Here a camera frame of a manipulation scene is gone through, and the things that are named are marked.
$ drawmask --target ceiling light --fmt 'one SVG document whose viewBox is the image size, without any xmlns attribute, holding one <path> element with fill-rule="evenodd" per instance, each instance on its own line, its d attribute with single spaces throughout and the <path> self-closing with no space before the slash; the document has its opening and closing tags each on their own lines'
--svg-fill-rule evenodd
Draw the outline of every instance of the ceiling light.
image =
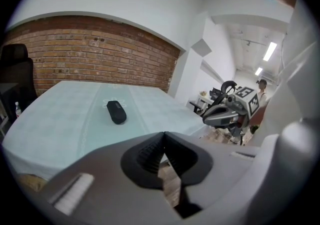
<svg viewBox="0 0 320 225">
<path fill-rule="evenodd" d="M 269 48 L 266 51 L 265 56 L 263 57 L 264 61 L 266 61 L 266 62 L 269 61 L 269 59 L 270 59 L 271 55 L 274 53 L 276 47 L 277 47 L 276 43 L 274 43 L 274 42 L 270 43 Z"/>
<path fill-rule="evenodd" d="M 259 67 L 259 68 L 256 70 L 255 75 L 256 75 L 256 76 L 259 76 L 260 73 L 261 73 L 261 71 L 262 71 L 262 68 Z"/>
</svg>

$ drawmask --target plastic bottle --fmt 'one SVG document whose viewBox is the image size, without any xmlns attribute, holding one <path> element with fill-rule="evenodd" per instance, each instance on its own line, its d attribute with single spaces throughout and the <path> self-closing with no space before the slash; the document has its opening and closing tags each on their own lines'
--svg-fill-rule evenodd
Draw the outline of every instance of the plastic bottle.
<svg viewBox="0 0 320 225">
<path fill-rule="evenodd" d="M 15 103 L 15 114 L 17 118 L 21 115 L 21 108 L 19 106 L 19 102 Z"/>
</svg>

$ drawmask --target white tablecloth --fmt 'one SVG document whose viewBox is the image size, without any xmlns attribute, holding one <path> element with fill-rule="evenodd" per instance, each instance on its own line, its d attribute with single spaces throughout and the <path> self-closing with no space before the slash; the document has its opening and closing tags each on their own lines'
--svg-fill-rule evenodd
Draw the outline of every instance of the white tablecloth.
<svg viewBox="0 0 320 225">
<path fill-rule="evenodd" d="M 124 124 L 112 122 L 108 101 L 122 105 Z M 21 114 L 2 145 L 18 173 L 49 180 L 103 146 L 164 131 L 199 138 L 208 129 L 201 117 L 158 88 L 61 81 Z"/>
</svg>

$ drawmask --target brick wall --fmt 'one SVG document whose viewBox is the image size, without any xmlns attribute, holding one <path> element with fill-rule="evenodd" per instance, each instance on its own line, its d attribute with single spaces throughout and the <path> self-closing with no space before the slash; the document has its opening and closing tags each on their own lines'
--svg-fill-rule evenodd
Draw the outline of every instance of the brick wall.
<svg viewBox="0 0 320 225">
<path fill-rule="evenodd" d="M 4 45 L 25 44 L 38 95 L 61 80 L 158 87 L 167 92 L 180 50 L 136 27 L 91 16 L 22 24 Z"/>
</svg>

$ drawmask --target ceiling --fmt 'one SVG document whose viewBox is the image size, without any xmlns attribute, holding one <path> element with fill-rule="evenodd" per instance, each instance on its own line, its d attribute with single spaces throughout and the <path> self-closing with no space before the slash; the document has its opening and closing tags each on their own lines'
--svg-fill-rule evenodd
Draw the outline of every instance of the ceiling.
<svg viewBox="0 0 320 225">
<path fill-rule="evenodd" d="M 267 77 L 275 80 L 279 74 L 285 34 L 250 25 L 228 24 L 226 27 L 233 47 L 236 68 L 255 73 L 258 67 L 261 67 Z M 263 57 L 270 42 L 276 43 L 277 47 L 269 61 L 264 61 Z"/>
</svg>

